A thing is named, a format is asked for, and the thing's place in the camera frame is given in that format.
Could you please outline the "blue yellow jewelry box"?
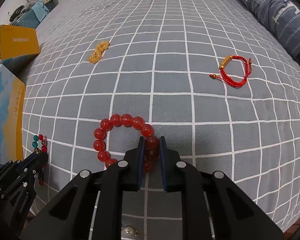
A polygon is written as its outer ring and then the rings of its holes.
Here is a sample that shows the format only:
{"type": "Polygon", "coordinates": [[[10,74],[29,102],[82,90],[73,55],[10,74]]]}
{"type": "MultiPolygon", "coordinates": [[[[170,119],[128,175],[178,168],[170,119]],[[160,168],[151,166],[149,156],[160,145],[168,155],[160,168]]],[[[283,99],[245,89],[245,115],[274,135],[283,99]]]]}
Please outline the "blue yellow jewelry box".
{"type": "Polygon", "coordinates": [[[0,164],[23,159],[22,118],[25,84],[0,65],[0,164]]]}

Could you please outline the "grey grid bed sheet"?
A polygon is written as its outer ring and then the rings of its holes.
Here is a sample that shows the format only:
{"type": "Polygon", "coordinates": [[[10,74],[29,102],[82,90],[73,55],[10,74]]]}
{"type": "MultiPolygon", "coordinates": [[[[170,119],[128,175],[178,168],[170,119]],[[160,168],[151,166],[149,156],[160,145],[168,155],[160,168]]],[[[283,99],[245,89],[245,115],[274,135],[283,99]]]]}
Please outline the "grey grid bed sheet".
{"type": "Polygon", "coordinates": [[[300,217],[300,66],[236,0],[66,0],[37,28],[23,149],[48,139],[38,213],[101,171],[94,130],[140,116],[198,170],[223,171],[276,224],[300,217]]]}

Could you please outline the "teal storage box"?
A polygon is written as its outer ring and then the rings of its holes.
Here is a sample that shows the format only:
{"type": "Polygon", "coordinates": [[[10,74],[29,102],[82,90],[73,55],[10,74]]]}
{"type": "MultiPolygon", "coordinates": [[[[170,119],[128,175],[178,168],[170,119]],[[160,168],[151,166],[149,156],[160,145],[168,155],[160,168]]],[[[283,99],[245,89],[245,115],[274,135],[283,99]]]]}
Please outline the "teal storage box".
{"type": "Polygon", "coordinates": [[[11,25],[36,29],[50,13],[49,9],[41,0],[26,3],[24,6],[27,11],[16,21],[12,22],[11,25]]]}

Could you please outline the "black device on desk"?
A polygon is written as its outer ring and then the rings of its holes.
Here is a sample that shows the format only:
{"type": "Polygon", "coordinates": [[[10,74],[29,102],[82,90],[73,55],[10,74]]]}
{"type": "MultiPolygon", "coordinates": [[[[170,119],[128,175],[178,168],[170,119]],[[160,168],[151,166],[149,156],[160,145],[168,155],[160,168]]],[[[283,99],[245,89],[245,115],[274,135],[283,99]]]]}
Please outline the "black device on desk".
{"type": "Polygon", "coordinates": [[[22,16],[25,12],[27,11],[27,9],[25,8],[24,5],[19,6],[17,9],[15,9],[15,11],[12,13],[12,15],[10,16],[9,21],[12,23],[14,21],[16,21],[20,16],[22,16]]]}

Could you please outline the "yellow box lid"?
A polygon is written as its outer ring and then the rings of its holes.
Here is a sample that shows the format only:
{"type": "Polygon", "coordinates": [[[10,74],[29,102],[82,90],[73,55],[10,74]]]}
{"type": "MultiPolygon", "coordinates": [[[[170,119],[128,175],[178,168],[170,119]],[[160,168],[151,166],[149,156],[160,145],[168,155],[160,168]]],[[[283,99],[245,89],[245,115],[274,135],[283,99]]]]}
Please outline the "yellow box lid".
{"type": "Polygon", "coordinates": [[[0,26],[0,57],[5,67],[16,71],[39,54],[35,29],[4,24],[0,26]]]}

